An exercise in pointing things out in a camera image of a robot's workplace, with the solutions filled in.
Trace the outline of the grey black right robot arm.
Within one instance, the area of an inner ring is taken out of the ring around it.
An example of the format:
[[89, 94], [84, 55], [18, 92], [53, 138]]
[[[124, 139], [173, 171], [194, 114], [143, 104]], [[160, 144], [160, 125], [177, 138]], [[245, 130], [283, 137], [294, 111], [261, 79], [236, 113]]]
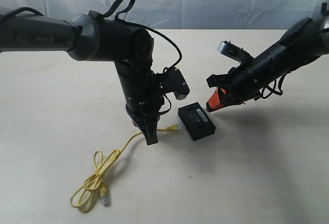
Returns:
[[328, 54], [328, 3], [322, 3], [320, 18], [307, 17], [295, 23], [255, 58], [230, 41], [220, 42], [218, 51], [239, 66], [207, 78], [208, 86], [215, 88], [206, 103], [208, 112], [267, 99], [272, 94], [281, 96], [286, 75]]

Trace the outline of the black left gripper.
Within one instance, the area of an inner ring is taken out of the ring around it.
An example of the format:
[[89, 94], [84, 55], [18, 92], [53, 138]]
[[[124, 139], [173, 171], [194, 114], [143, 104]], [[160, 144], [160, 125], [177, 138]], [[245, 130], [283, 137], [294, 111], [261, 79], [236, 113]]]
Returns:
[[124, 96], [132, 124], [145, 137], [147, 145], [158, 143], [157, 123], [160, 108], [164, 104], [160, 90], [159, 75], [154, 72], [124, 74]]

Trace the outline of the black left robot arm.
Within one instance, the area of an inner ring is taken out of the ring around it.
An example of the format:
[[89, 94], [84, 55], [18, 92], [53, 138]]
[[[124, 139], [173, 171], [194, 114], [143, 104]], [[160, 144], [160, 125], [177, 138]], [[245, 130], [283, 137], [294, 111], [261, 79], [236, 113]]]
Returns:
[[1, 51], [65, 51], [77, 61], [113, 62], [126, 111], [148, 145], [157, 143], [164, 101], [151, 69], [154, 40], [139, 26], [76, 14], [69, 20], [43, 16], [28, 7], [1, 12]]

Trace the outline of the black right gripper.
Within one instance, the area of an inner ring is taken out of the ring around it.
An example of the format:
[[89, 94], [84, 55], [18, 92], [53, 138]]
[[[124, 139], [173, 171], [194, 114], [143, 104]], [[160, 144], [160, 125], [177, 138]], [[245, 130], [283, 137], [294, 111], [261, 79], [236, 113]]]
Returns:
[[209, 88], [215, 92], [206, 103], [208, 112], [224, 107], [241, 105], [244, 101], [261, 98], [261, 89], [265, 86], [265, 60], [248, 59], [229, 70], [226, 74], [212, 74], [207, 78]]

